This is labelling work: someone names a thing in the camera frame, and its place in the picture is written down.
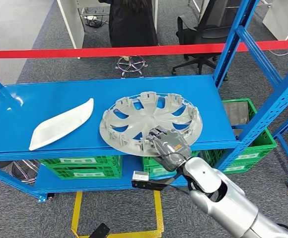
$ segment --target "black office chair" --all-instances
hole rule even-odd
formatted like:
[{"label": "black office chair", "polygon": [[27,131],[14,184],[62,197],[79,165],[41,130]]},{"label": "black office chair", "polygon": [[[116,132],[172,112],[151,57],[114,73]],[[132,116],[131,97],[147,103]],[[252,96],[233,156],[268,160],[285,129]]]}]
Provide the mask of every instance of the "black office chair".
[{"label": "black office chair", "polygon": [[[232,23],[236,16],[235,8],[226,8],[227,5],[226,0],[209,0],[206,8],[203,16],[200,24],[197,27],[190,26],[184,16],[178,18],[178,31],[176,35],[179,39],[180,45],[193,45],[193,44],[212,44],[212,43],[224,43],[229,34]],[[206,64],[209,67],[215,69],[218,56],[221,53],[209,53],[209,54],[185,54],[184,58],[190,61],[177,65],[172,68],[172,74],[176,75],[176,69],[184,66],[198,64],[198,74],[201,74],[203,65]]]}]

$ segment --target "white plastic part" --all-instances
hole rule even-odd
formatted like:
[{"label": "white plastic part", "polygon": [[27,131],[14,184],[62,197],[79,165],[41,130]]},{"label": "white plastic part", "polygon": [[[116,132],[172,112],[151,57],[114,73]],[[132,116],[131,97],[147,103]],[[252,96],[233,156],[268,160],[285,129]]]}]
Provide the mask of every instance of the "white plastic part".
[{"label": "white plastic part", "polygon": [[86,122],[94,109],[94,100],[90,98],[76,108],[43,121],[33,133],[30,150],[36,150],[49,145]]},{"label": "white plastic part", "polygon": [[89,21],[95,21],[97,20],[96,16],[85,16],[85,19],[88,19]]},{"label": "white plastic part", "polygon": [[108,145],[137,156],[158,156],[146,137],[150,130],[162,126],[177,129],[190,145],[197,140],[203,122],[197,107],[179,94],[143,92],[119,99],[105,111],[100,134]]}]

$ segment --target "person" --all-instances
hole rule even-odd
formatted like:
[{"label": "person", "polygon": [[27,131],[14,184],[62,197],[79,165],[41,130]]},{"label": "person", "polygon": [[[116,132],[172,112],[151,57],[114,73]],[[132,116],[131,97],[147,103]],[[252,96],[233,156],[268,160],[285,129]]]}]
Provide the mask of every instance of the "person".
[{"label": "person", "polygon": [[151,0],[98,0],[110,4],[112,47],[156,46]]}]

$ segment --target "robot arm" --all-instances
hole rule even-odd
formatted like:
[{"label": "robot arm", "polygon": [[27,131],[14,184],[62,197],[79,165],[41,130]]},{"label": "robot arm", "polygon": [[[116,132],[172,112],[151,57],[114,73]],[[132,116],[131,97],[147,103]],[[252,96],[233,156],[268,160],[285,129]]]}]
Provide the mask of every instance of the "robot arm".
[{"label": "robot arm", "polygon": [[193,203],[233,237],[288,238],[288,231],[260,213],[237,184],[202,158],[190,157],[190,146],[178,131],[158,126],[147,139],[160,155],[156,161],[187,180]]},{"label": "robot arm", "polygon": [[[288,238],[287,231],[260,213],[241,188],[202,158],[190,158],[183,171],[198,187],[190,191],[192,202],[234,238]],[[215,200],[206,196],[212,193],[218,193]]]}]

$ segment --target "red barrier tape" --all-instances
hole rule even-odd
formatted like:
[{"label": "red barrier tape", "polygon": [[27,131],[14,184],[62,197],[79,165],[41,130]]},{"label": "red barrier tape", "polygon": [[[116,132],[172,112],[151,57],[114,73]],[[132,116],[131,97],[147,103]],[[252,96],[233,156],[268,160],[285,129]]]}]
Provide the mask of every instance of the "red barrier tape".
[{"label": "red barrier tape", "polygon": [[[257,42],[262,51],[288,49],[287,41]],[[184,54],[204,54],[222,52],[224,44],[203,44],[185,46],[153,46],[127,48],[86,48],[86,49],[57,49],[57,50],[24,50],[0,51],[0,59],[29,58],[76,58],[76,57],[118,57],[118,56],[163,56]],[[237,52],[245,52],[247,48],[240,43]]]}]

